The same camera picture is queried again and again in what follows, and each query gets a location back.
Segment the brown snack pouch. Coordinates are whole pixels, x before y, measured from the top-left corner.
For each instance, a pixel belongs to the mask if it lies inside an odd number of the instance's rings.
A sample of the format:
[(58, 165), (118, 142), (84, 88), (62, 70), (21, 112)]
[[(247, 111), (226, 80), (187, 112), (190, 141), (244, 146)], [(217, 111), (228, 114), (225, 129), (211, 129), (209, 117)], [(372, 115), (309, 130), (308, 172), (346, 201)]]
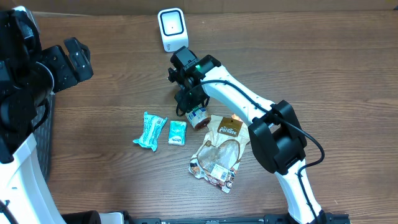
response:
[(246, 145), (248, 126), (233, 117), (211, 116), (202, 145), (191, 157), (188, 171), (229, 193)]

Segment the teal tissue pack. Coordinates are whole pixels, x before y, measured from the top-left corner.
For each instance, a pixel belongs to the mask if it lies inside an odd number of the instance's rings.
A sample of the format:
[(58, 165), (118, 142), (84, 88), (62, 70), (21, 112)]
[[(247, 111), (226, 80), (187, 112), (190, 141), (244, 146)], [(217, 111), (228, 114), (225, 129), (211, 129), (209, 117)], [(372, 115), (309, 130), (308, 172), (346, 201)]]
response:
[(168, 143), (170, 145), (184, 146), (187, 123), (184, 121), (171, 121)]

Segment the orange tissue pack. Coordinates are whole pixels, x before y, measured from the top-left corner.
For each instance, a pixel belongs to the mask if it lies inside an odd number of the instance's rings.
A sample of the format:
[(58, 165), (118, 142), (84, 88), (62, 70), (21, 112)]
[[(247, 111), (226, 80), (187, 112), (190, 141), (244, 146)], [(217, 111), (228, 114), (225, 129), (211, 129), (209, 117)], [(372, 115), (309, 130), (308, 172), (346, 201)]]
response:
[(233, 119), (235, 119), (235, 120), (238, 120), (238, 121), (240, 121), (240, 122), (243, 122), (242, 119), (241, 119), (238, 115), (236, 115), (236, 114), (233, 114), (231, 117), (232, 117)]

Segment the teal snack bar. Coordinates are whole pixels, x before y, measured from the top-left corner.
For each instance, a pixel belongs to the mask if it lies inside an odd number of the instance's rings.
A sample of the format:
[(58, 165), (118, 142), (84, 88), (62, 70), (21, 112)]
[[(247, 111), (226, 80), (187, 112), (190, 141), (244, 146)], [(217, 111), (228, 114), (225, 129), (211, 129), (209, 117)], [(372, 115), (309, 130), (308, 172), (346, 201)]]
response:
[(149, 114), (145, 111), (143, 133), (138, 139), (134, 139), (133, 143), (143, 148), (149, 148), (155, 152), (158, 147), (158, 138), (167, 120), (168, 118), (161, 118), (160, 116)]

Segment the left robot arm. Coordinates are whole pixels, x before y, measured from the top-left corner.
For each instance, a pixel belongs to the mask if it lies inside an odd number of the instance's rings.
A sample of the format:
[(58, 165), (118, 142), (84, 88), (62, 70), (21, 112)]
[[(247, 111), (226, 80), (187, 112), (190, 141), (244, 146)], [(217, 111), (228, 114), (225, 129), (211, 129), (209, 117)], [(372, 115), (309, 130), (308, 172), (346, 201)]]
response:
[[(34, 132), (49, 97), (93, 76), (88, 47), (72, 37), (43, 49), (23, 6), (1, 12), (1, 222), (128, 223), (124, 212), (61, 214), (42, 175)], [(44, 107), (42, 116), (37, 108)]]

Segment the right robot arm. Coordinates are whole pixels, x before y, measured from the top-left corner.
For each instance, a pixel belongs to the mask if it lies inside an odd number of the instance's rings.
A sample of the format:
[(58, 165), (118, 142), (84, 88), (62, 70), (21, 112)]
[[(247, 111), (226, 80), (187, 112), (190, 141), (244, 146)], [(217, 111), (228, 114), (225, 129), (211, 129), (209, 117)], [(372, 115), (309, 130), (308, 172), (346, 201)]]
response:
[(322, 162), (306, 163), (305, 147), (320, 143), (305, 132), (291, 104), (274, 103), (237, 81), (211, 55), (198, 58), (187, 47), (176, 50), (168, 69), (169, 81), (180, 86), (175, 95), (176, 114), (184, 116), (196, 106), (218, 100), (248, 126), (252, 152), (266, 171), (275, 174), (288, 203), (288, 213), (296, 223), (321, 223), (324, 211), (317, 203), (306, 169)]

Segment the green capped bottle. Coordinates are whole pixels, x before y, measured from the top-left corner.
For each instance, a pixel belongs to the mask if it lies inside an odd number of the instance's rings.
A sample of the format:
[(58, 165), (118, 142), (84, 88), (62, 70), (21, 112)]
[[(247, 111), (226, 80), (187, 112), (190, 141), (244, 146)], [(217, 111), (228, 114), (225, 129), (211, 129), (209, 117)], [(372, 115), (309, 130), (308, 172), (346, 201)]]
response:
[(201, 106), (194, 107), (190, 112), (185, 114), (189, 123), (194, 129), (201, 129), (211, 121), (211, 116), (206, 108)]

